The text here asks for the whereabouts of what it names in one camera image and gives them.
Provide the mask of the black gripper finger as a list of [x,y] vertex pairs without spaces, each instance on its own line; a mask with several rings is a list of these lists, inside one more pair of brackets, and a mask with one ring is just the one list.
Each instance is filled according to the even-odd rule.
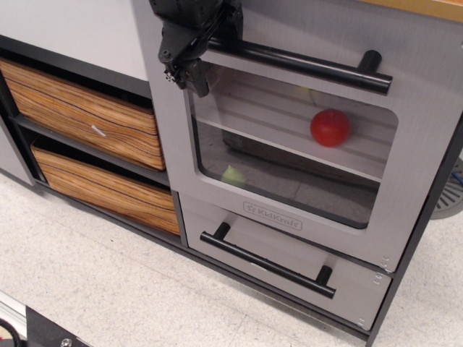
[[219,25],[215,37],[219,39],[241,40],[244,16],[241,3],[223,3],[219,15]]
[[188,61],[185,67],[187,89],[195,93],[199,98],[209,94],[208,81],[206,79],[203,62],[200,59]]

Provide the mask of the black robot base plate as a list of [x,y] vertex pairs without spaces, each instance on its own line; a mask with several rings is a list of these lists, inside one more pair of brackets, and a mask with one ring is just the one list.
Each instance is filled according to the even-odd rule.
[[26,306],[25,313],[1,312],[1,346],[90,346]]

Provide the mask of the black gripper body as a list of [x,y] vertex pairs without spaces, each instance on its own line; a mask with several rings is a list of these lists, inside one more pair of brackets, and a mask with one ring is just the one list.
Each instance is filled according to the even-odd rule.
[[223,3],[240,1],[150,1],[155,16],[163,23],[159,61],[168,80],[186,87],[188,61],[200,59],[215,37]]

